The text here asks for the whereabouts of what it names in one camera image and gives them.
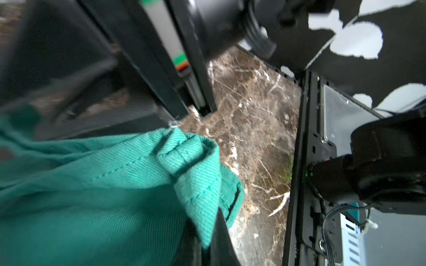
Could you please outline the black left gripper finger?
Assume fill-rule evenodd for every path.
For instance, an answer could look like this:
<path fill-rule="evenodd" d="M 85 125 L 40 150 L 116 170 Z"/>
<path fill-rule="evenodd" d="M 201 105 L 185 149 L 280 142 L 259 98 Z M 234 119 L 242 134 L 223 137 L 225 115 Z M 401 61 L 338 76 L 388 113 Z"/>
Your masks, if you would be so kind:
<path fill-rule="evenodd" d="M 203 253 L 203 266 L 240 266 L 222 210 L 216 215 L 210 247 Z"/>

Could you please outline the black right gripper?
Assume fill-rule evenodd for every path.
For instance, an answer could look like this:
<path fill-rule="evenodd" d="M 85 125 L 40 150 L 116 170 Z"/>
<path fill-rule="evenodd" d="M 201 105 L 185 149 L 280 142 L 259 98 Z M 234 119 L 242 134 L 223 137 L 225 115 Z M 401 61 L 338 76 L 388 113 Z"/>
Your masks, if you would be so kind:
<path fill-rule="evenodd" d="M 35 140 L 144 133 L 216 111 L 188 1 L 27 1 L 1 52 L 1 113 Z"/>

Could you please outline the green long pants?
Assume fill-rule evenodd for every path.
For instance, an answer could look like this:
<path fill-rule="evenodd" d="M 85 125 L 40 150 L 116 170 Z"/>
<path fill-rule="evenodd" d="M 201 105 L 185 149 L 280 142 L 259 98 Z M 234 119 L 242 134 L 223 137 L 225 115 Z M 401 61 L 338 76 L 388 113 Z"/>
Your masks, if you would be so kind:
<path fill-rule="evenodd" d="M 3 266 L 203 266 L 217 211 L 244 201 L 219 145 L 179 128 L 34 141 L 39 113 L 1 116 Z"/>

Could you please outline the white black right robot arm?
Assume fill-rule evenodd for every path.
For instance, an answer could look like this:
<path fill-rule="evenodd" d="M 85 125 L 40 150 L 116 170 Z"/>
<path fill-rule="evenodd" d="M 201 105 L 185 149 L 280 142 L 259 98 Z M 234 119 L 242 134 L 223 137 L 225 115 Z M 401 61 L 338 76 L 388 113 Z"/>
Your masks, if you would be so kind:
<path fill-rule="evenodd" d="M 256 55 L 275 43 L 261 33 L 271 14 L 293 25 L 332 1 L 29 1 L 1 52 L 1 112 L 70 91 L 50 111 L 38 140 L 144 133 L 187 116 L 216 112 L 206 62 L 245 38 Z M 313 194 L 357 200 L 381 212 L 426 212 L 424 110 L 371 122 L 351 136 L 349 155 L 306 154 Z"/>

